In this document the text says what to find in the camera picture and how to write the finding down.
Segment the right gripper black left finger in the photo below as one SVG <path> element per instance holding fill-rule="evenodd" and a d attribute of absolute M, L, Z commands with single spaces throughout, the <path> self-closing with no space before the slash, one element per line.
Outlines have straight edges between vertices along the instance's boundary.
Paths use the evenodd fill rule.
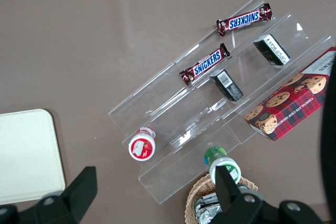
<path fill-rule="evenodd" d="M 61 194 L 73 223 L 80 223 L 98 192 L 95 166 L 85 167 Z"/>

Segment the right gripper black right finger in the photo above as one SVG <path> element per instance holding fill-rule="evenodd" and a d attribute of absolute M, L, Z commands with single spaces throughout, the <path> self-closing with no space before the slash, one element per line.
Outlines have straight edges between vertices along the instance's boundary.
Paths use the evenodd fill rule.
<path fill-rule="evenodd" d="M 222 212 L 226 212 L 241 192 L 225 166 L 216 166 L 215 187 Z"/>

